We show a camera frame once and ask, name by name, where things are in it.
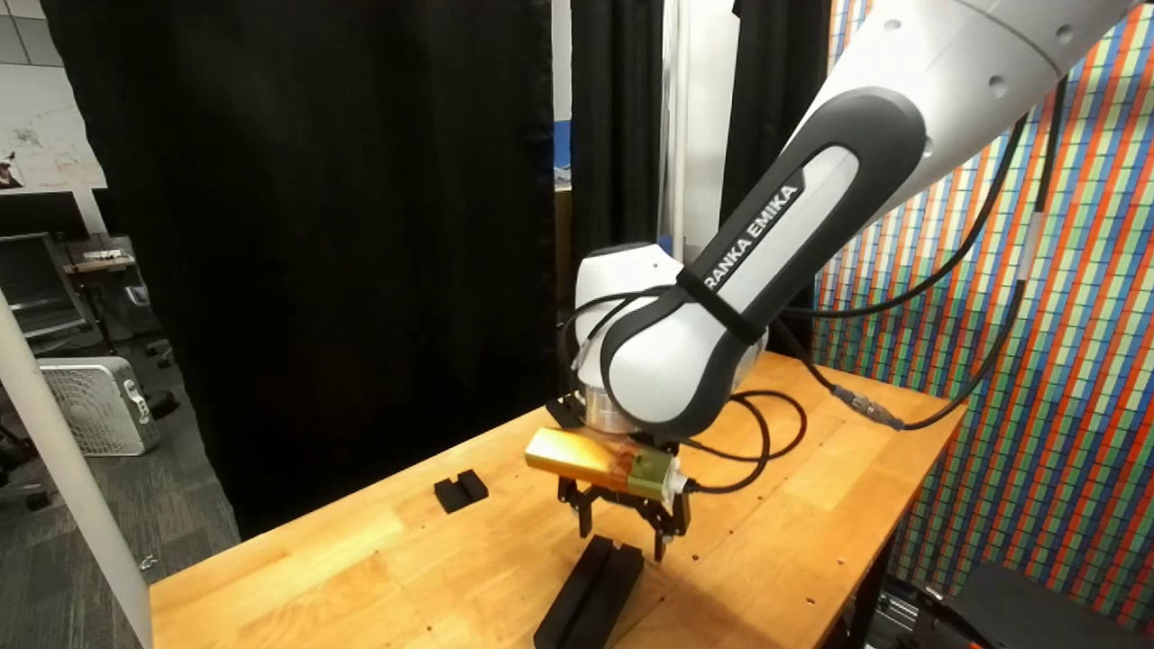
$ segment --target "white pole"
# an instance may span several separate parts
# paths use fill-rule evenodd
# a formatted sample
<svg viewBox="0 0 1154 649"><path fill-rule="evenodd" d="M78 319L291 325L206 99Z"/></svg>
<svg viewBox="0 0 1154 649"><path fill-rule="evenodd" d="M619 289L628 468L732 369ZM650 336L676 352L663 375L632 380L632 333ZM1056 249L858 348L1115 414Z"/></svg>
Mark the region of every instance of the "white pole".
<svg viewBox="0 0 1154 649"><path fill-rule="evenodd" d="M107 503L101 497L101 486L92 474L85 468L72 431L51 396L37 358L10 319L10 308L0 291L0 386L6 389L6 399L14 403L16 417L26 422L46 475L54 481L57 494L66 497L78 538L92 553L122 617L128 619L134 635L144 649L151 649L151 623L149 623L149 589L134 564L128 544L122 542Z"/></svg>

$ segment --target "black curtain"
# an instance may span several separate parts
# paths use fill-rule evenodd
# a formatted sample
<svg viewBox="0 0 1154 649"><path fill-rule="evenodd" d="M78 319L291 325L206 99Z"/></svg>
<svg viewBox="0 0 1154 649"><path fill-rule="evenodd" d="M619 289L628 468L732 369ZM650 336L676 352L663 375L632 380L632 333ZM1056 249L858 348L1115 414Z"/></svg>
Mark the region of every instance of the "black curtain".
<svg viewBox="0 0 1154 649"><path fill-rule="evenodd" d="M572 0L572 254L656 239L663 0Z"/></svg>
<svg viewBox="0 0 1154 649"><path fill-rule="evenodd" d="M46 20L240 533L555 395L548 0Z"/></svg>
<svg viewBox="0 0 1154 649"><path fill-rule="evenodd" d="M738 52L727 116L721 219L761 182L771 160L789 141L805 107L825 81L828 58L828 0L736 0ZM810 308L816 289L805 284L794 308ZM783 313L789 333L810 349L810 321Z"/></svg>

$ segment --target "wooden tabletop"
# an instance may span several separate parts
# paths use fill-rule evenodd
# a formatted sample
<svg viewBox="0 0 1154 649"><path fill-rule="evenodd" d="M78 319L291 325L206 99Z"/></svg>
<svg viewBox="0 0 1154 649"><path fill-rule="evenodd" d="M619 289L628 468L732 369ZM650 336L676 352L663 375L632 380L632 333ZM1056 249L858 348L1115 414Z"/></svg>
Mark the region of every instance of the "wooden tabletop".
<svg viewBox="0 0 1154 649"><path fill-rule="evenodd" d="M916 417L936 396L836 375ZM595 533L645 548L645 572L613 647L818 647L916 497L962 413L928 432L890 432L840 408L795 361L763 352L747 389L785 389L807 439L727 497L691 497L691 526L652 564L652 529L595 504ZM761 403L776 447L795 414ZM375 486L330 503L151 589L159 649L179 647L532 647L532 631L584 553L555 475L525 468L543 413L510 417ZM702 435L757 451L742 408ZM749 465L682 451L700 485ZM477 468L490 497L444 514L437 481Z"/></svg>

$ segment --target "colorful patterned wall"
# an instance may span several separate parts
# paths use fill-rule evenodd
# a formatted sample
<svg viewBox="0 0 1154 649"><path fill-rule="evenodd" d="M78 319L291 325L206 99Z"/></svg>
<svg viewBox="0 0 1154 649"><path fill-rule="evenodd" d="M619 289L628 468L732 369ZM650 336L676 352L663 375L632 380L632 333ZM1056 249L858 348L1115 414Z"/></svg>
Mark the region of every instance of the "colorful patterned wall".
<svg viewBox="0 0 1154 649"><path fill-rule="evenodd" d="M870 0L831 0L831 53ZM1154 635L1154 8L1069 74L1041 268L991 383L928 481L895 569L960 593L1001 564ZM818 361L952 396L984 358L1008 296L1048 102L967 264L918 304L818 325ZM864 229L818 277L818 308L878 300L928 277L967 235L994 151Z"/></svg>

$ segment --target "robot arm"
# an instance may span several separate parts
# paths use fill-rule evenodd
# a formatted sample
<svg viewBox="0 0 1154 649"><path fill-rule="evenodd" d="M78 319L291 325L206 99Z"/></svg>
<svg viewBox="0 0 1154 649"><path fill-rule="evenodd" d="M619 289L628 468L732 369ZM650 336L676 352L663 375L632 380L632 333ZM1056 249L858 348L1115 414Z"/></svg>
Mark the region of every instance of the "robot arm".
<svg viewBox="0 0 1154 649"><path fill-rule="evenodd" d="M1137 0L890 0L718 239L676 268L656 245L586 258L577 304L666 284L577 321L586 427L708 431L763 325L875 212L1020 121Z"/></svg>

